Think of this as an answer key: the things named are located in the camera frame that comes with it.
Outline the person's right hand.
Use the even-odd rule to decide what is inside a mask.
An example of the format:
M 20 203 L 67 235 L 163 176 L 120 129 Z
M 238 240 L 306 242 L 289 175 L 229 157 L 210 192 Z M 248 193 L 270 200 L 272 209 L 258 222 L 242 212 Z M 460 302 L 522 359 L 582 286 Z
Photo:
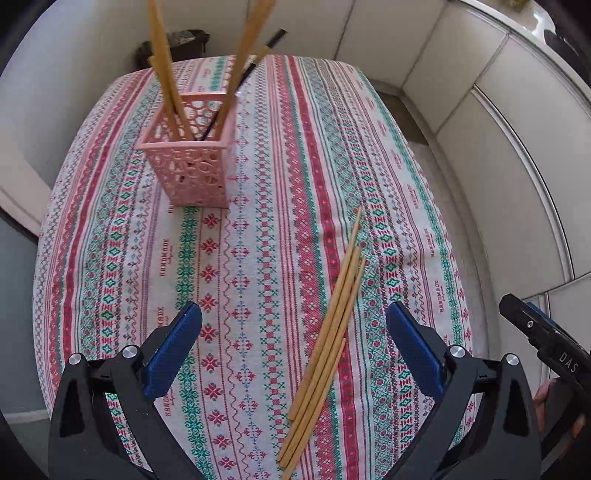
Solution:
M 533 398 L 541 438 L 557 428 L 558 439 L 576 439 L 586 425 L 585 410 L 578 395 L 564 381 L 553 378 L 543 383 Z

